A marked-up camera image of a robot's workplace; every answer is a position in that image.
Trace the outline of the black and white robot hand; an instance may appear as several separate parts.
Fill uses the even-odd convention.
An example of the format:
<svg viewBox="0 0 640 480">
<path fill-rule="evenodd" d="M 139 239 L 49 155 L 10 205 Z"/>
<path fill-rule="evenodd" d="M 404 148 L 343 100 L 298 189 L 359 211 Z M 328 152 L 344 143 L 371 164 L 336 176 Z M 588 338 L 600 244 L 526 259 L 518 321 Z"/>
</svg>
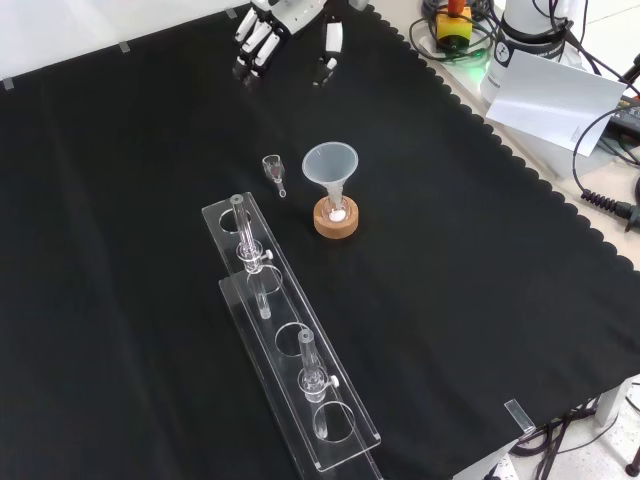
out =
<svg viewBox="0 0 640 480">
<path fill-rule="evenodd" d="M 256 83 L 286 40 L 321 19 L 323 50 L 312 84 L 325 85 L 336 71 L 344 44 L 344 27 L 336 13 L 337 4 L 324 0 L 252 1 L 234 34 L 239 48 L 234 77 L 246 85 Z"/>
</svg>

